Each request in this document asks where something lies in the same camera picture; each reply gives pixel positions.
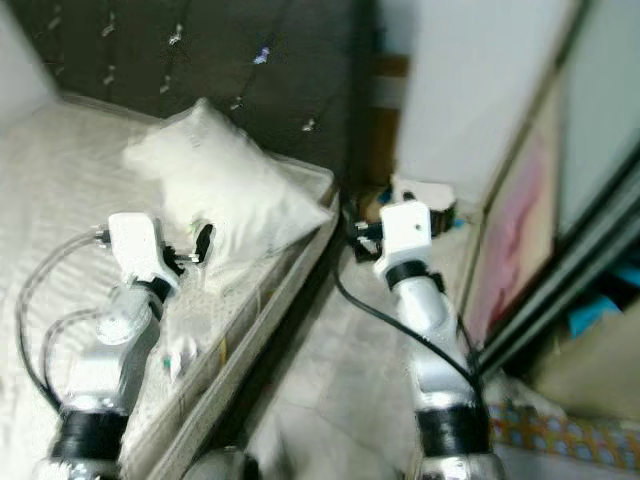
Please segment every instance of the patterned fabric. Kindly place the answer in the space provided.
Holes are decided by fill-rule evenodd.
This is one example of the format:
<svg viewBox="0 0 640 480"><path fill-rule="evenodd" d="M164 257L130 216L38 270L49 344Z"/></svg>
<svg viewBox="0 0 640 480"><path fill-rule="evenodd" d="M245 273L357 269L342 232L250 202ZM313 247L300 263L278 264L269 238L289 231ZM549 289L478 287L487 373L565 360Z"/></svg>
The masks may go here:
<svg viewBox="0 0 640 480"><path fill-rule="evenodd" d="M640 432L594 425L583 419L539 416L531 409L491 405L494 442L640 471Z"/></svg>

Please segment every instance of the mattress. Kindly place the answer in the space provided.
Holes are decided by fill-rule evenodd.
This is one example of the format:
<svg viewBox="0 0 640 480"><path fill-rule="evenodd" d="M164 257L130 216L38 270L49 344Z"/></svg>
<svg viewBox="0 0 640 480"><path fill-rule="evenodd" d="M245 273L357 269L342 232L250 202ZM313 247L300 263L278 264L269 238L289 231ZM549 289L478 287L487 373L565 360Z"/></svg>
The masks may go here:
<svg viewBox="0 0 640 480"><path fill-rule="evenodd" d="M127 142L148 122L69 103L47 107L0 139L0 306L8 348L0 351L2 470L27 478L44 457L56 416L30 384L14 346L13 309L24 280L62 241L115 211L147 211L163 221L167 241L190 239L166 218L162 194L120 165ZM294 160L279 162L284 175L337 211L329 171ZM244 371L264 346L335 227L334 220L285 251L249 268L210 278L193 271L167 305L162 334L147 362L145 382L123 439L125 478L179 478L231 399ZM87 247L63 261L34 296L27 322L29 352L39 366L40 344L60 316L104 304L119 272L108 252ZM90 337L91 322L65 331L54 349L54 385L64 386L73 358ZM197 338L201 354L172 383L164 359L181 336Z"/></svg>

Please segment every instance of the wall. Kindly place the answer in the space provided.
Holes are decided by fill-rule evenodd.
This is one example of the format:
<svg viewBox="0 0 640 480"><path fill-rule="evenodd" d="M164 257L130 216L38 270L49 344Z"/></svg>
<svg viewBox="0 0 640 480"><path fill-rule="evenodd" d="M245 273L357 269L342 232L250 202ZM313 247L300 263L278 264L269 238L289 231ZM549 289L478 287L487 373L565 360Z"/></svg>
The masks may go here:
<svg viewBox="0 0 640 480"><path fill-rule="evenodd" d="M418 1L379 0L384 53L407 55L413 50Z"/></svg>
<svg viewBox="0 0 640 480"><path fill-rule="evenodd" d="M421 0L396 172L478 203L569 18L570 0Z"/></svg>
<svg viewBox="0 0 640 480"><path fill-rule="evenodd" d="M53 83L0 2L0 129L55 98Z"/></svg>

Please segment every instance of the tufted headboard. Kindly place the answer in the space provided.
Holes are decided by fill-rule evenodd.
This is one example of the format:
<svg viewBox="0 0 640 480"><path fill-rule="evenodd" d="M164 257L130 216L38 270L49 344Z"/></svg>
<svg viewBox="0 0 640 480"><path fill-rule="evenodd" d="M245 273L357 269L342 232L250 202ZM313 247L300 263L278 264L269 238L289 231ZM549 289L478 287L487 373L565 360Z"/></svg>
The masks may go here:
<svg viewBox="0 0 640 480"><path fill-rule="evenodd" d="M157 117L208 97L259 145L358 183L374 0L9 0L61 89Z"/></svg>

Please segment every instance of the pillowcase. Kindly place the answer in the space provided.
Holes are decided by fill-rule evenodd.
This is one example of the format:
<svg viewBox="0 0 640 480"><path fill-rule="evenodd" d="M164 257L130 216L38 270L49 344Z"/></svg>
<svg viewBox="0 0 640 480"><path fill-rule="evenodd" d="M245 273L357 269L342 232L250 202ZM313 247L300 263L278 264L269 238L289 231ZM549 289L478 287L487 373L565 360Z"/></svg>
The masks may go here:
<svg viewBox="0 0 640 480"><path fill-rule="evenodd" d="M278 252L330 218L204 99L128 146L124 159L161 182L165 211L179 227L214 225L209 271Z"/></svg>

